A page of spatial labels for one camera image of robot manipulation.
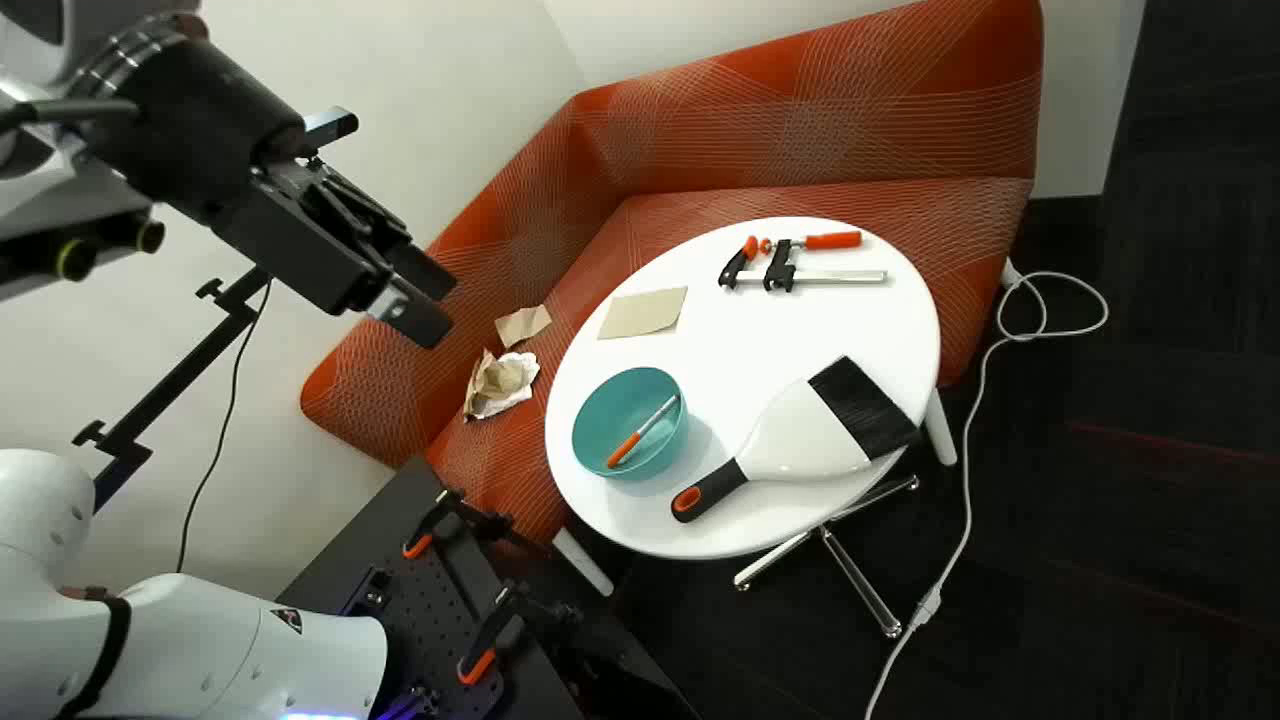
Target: orange couch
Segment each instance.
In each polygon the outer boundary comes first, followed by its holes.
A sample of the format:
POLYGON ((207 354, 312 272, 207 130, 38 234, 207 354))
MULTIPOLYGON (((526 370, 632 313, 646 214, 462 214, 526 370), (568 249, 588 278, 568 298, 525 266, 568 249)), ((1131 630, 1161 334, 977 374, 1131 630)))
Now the orange couch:
POLYGON ((306 376, 302 413, 358 451, 424 451, 474 507, 544 544, 564 500, 544 401, 571 334, 656 253, 748 216, 837 216, 923 272, 943 328, 939 385, 978 350, 1036 166, 1040 5, 918 0, 571 98, 435 238, 458 278, 453 337, 418 354, 351 328, 306 376), (458 415, 491 320, 549 305, 544 376, 500 421, 458 415))

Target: couch backrest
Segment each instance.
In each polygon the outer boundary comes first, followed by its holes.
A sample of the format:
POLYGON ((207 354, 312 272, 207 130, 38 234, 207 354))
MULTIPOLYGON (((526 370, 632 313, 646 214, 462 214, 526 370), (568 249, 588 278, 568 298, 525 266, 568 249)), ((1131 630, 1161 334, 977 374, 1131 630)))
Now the couch backrest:
POLYGON ((577 98, 621 193, 1030 178, 1036 0, 918 0, 577 98))

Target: power cord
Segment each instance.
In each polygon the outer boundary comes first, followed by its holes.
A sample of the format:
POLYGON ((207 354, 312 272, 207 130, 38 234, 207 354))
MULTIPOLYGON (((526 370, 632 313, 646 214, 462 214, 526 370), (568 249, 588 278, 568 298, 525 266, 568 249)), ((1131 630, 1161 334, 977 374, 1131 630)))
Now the power cord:
POLYGON ((982 398, 986 398, 986 366, 990 366, 990 355, 995 355, 998 350, 1008 350, 1008 344, 1040 344, 1040 342, 1093 337, 1093 334, 1098 334, 1098 328, 1112 320, 1112 305, 1102 302, 1102 292, 1094 292, 1094 289, 1082 285, 1080 278, 1068 278, 1068 272, 1024 272, 1024 278, 1018 278, 1011 266, 1005 266, 1005 285, 1008 285, 1008 292, 1005 292, 998 305, 995 305, 995 334, 998 334, 998 342, 978 355, 977 398, 971 398, 968 415, 963 415, 963 427, 960 427, 963 528, 960 528, 960 542, 954 542, 943 573, 939 573, 939 578, 926 584, 926 594, 918 597, 918 605, 914 605, 914 614, 912 614, 912 621, 906 621, 906 631, 893 643, 893 652, 887 652, 887 662, 884 662, 884 668, 879 668, 879 680, 874 680, 874 690, 872 690, 872 699, 868 699, 868 707, 862 707, 862 720, 874 715, 874 703, 879 703, 879 696, 884 696, 884 684, 887 684, 896 662, 902 656, 902 647, 912 643, 912 636, 939 614, 939 605, 943 605, 943 584, 950 582, 950 573, 954 573, 954 565, 960 565, 960 555, 963 555, 963 550, 968 550, 968 542, 971 542, 968 436, 971 436, 971 421, 977 421, 977 413, 982 407, 982 398), (1036 289, 1036 279, 1061 279, 1061 285, 1071 285, 1071 289, 1088 292, 1088 298, 1094 302, 1098 315, 1094 315, 1093 325, 1080 325, 1080 328, 1046 328, 1046 302, 1042 302, 1042 292, 1036 289), (1018 289, 1029 289, 1030 302, 1036 302, 1036 315, 1040 315, 1040 320, 1036 320, 1030 334, 1011 334, 1008 320, 1005 320, 1008 302, 1011 302, 1018 289))
POLYGON ((203 475, 199 475, 199 484, 196 484, 196 491, 190 491, 190 500, 187 500, 187 518, 182 518, 182 528, 180 528, 180 542, 176 542, 176 565, 170 565, 170 573, 182 573, 182 567, 187 567, 190 521, 196 521, 199 495, 203 495, 215 463, 224 460, 227 431, 230 431, 230 415, 235 415, 235 401, 238 401, 238 366, 243 366, 249 342, 250 342, 256 325, 265 320, 267 305, 273 305, 273 285, 265 289, 265 302, 256 305, 256 320, 249 325, 249 334, 243 334, 243 342, 238 342, 238 350, 235 350, 227 407, 224 407, 224 421, 219 421, 219 427, 215 427, 215 443, 213 443, 207 470, 203 470, 203 475))

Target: round white table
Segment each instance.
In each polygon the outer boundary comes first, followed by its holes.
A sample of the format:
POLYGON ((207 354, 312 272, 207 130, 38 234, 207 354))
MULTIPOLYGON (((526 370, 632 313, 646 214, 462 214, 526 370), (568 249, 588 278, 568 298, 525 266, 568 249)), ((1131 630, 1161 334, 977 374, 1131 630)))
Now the round white table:
POLYGON ((681 325, 658 337, 598 342, 609 302, 568 344, 549 398, 544 443, 561 495, 598 538, 664 559, 727 559, 762 553, 797 532, 856 506, 899 451, 829 484, 748 484, 706 507, 699 521, 672 521, 672 495, 735 458, 762 406, 793 381, 808 381, 837 355, 850 355, 887 401, 914 423, 936 393, 939 328, 918 272, 879 238, 860 249, 804 253, 797 268, 884 268, 887 285, 797 285, 762 292, 759 285, 721 289, 717 278, 748 241, 801 241, 846 234, 850 224, 819 216, 767 216, 692 238, 612 298, 686 289, 681 325), (681 460, 646 480, 603 480, 571 451, 571 421, 597 385, 623 370, 664 370, 677 376, 686 407, 681 460))

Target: white wall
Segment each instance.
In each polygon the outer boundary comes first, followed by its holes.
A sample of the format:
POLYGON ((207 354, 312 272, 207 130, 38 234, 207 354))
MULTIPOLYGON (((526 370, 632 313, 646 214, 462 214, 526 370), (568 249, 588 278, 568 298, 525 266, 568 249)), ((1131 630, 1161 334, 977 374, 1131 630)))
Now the white wall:
MULTIPOLYGON (((373 13, 363 0, 207 0, 203 15, 215 45, 294 107, 358 111, 363 130, 328 162, 418 238, 435 238, 578 88, 544 5, 375 0, 373 13)), ((84 421, 120 421, 219 320, 190 289, 243 268, 170 219, 155 260, 0 305, 0 449, 68 451, 84 421)), ((277 289, 243 359, 227 458, 196 518, 190 573, 277 594, 384 484, 384 470, 294 413, 302 374, 348 325, 277 289)), ((170 565, 224 413, 227 355, 142 436, 155 458, 95 521, 70 582, 120 590, 170 565)))
MULTIPOLYGON (((544 0, 585 69, 609 84, 906 0, 544 0)), ((1042 0, 1036 195, 1094 195, 1117 140, 1144 0, 1042 0)))

